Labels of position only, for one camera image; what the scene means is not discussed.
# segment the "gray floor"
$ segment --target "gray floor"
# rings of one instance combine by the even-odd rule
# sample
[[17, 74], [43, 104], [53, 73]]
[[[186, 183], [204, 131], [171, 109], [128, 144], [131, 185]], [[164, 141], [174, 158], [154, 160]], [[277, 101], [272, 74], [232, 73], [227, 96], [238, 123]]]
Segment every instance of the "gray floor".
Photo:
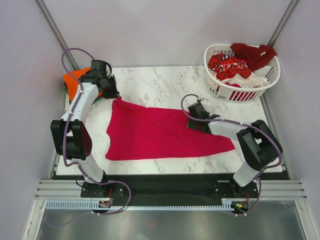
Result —
[[[46, 210], [59, 225], [83, 210]], [[259, 202], [246, 217], [217, 211], [127, 210], [111, 216], [84, 216], [64, 227], [42, 223], [39, 240], [304, 240], [293, 203]]]

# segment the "white laundry basket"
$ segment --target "white laundry basket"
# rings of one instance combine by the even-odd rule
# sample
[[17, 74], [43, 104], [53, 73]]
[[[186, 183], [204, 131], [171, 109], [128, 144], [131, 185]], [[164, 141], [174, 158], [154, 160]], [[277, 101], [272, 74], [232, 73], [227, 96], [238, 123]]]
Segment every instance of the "white laundry basket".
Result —
[[204, 81], [207, 88], [215, 97], [224, 97], [226, 101], [233, 103], [247, 103], [254, 101], [268, 89], [275, 85], [280, 77], [280, 64], [276, 56], [263, 68], [254, 71], [257, 76], [266, 77], [268, 85], [256, 88], [239, 88], [230, 85], [226, 85], [216, 79], [216, 73], [208, 68], [210, 58], [219, 53], [223, 53], [228, 56], [234, 56], [231, 45], [228, 44], [214, 44], [209, 46], [204, 52], [204, 67], [205, 77]]

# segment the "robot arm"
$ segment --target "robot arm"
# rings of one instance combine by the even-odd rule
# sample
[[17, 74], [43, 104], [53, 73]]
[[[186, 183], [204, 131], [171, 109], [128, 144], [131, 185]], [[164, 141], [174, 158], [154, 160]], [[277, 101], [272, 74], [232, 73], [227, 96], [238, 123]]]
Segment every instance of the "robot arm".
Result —
[[[196, 119], [221, 119], [216, 114], [209, 116], [209, 112], [204, 109], [200, 101], [190, 105], [188, 110], [190, 116]], [[265, 132], [283, 153], [280, 143], [264, 121], [257, 120], [251, 125]], [[233, 175], [233, 180], [238, 187], [248, 185], [260, 171], [278, 157], [277, 150], [269, 140], [254, 129], [223, 121], [200, 122], [192, 119], [189, 119], [188, 127], [239, 142], [245, 162]]]
[[98, 97], [99, 93], [106, 99], [117, 98], [119, 92], [116, 86], [115, 77], [110, 73], [107, 75], [107, 65], [111, 70], [111, 66], [101, 60], [92, 60], [91, 70], [80, 77], [83, 90], [78, 85], [77, 93], [68, 109], [60, 120], [51, 122], [51, 132], [55, 145], [55, 150], [58, 154], [63, 154], [63, 138], [66, 123], [69, 114], [72, 113], [69, 125], [68, 135], [66, 137], [66, 159], [71, 163], [77, 163], [78, 167], [90, 176], [93, 180], [101, 182], [104, 176], [104, 171], [97, 165], [96, 160], [91, 154], [92, 140], [85, 127], [86, 119], [90, 108]]

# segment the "white marble table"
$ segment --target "white marble table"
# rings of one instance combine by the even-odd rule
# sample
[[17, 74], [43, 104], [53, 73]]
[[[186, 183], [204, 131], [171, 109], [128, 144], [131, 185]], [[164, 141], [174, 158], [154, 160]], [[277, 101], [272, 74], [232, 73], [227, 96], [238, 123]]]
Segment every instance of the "white marble table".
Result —
[[[210, 99], [210, 114], [225, 119], [251, 123], [257, 119], [266, 121], [259, 99], [247, 103], [230, 103], [213, 97], [204, 83], [203, 66], [130, 67], [114, 68], [117, 87], [124, 101], [146, 107], [180, 109], [181, 98], [190, 93]], [[194, 97], [185, 101], [185, 108], [195, 102]], [[92, 138], [92, 154], [107, 175], [123, 174], [193, 174], [234, 173], [244, 162], [240, 146], [233, 142], [235, 150], [194, 158], [162, 158], [112, 161], [105, 158], [110, 138], [107, 127], [112, 115], [112, 101], [102, 99], [95, 103], [86, 120], [86, 128]], [[268, 172], [281, 172], [280, 166]], [[80, 175], [76, 166], [65, 167], [60, 157], [57, 175]]]

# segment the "orange bag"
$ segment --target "orange bag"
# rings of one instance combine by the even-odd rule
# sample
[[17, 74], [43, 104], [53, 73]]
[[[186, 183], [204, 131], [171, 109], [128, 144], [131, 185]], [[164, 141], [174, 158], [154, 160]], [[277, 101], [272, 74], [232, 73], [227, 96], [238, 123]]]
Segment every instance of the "orange bag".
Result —
[[[76, 70], [76, 71], [72, 71], [71, 73], [77, 78], [79, 79], [83, 74], [85, 74], [86, 72], [88, 72], [91, 68], [85, 68], [85, 69], [81, 69], [81, 70]], [[63, 81], [64, 81], [64, 86], [66, 88], [66, 91], [69, 95], [69, 99], [70, 102], [72, 102], [76, 96], [77, 90], [78, 90], [78, 82], [69, 75], [69, 73], [65, 74], [63, 76]], [[96, 102], [98, 99], [102, 98], [102, 92], [99, 93], [98, 97], [96, 98], [96, 100], [94, 102]]]

